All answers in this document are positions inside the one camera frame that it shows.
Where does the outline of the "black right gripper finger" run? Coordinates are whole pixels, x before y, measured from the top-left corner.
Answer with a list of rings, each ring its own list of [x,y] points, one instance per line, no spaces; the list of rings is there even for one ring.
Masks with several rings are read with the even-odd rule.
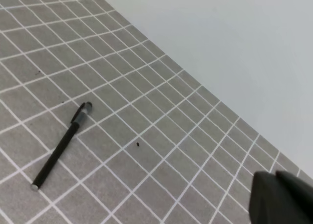
[[[311,224],[313,187],[286,171],[255,172],[248,212],[252,224]]]

